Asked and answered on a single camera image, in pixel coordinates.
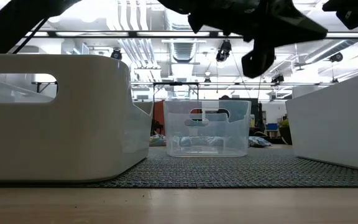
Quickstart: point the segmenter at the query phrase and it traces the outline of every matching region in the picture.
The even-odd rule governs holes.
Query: person
[[[220,100],[230,100],[230,97],[227,96],[227,95],[223,95],[222,97],[220,97]],[[220,108],[220,109],[218,109],[218,112],[216,112],[216,113],[226,113],[226,114],[227,114],[227,118],[230,118],[230,114],[229,114],[229,112],[228,112],[227,109],[222,109],[222,108]]]

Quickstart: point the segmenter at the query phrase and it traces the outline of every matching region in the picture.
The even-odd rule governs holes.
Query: wooden floor
[[[358,189],[0,189],[0,223],[358,224]]]

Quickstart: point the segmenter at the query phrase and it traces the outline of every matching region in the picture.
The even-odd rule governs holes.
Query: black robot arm
[[[12,0],[0,10],[0,54],[6,54],[38,23],[80,0]]]
[[[188,14],[194,32],[203,25],[254,40],[254,50],[242,58],[245,76],[255,78],[274,62],[275,47],[321,40],[327,30],[307,18],[292,0],[159,0],[165,7]]]

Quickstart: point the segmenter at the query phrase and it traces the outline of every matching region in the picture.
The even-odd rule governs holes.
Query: clear plastic bin
[[[251,102],[164,101],[170,156],[244,156],[248,149]]]

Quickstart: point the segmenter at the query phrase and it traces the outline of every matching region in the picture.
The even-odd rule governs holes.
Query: blue bin
[[[278,124],[276,123],[271,123],[266,125],[266,130],[277,130],[277,129],[278,129]]]

